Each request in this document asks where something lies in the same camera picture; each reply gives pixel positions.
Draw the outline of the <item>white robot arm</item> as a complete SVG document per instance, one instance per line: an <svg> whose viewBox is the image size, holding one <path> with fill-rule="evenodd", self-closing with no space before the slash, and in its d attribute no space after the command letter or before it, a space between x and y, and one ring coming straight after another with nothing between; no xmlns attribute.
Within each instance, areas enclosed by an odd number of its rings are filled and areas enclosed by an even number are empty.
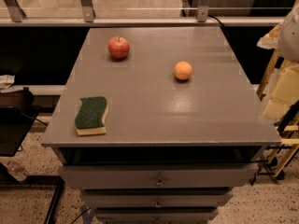
<svg viewBox="0 0 299 224"><path fill-rule="evenodd" d="M286 16L278 37L280 55L294 63L299 63L299 5Z"/></svg>

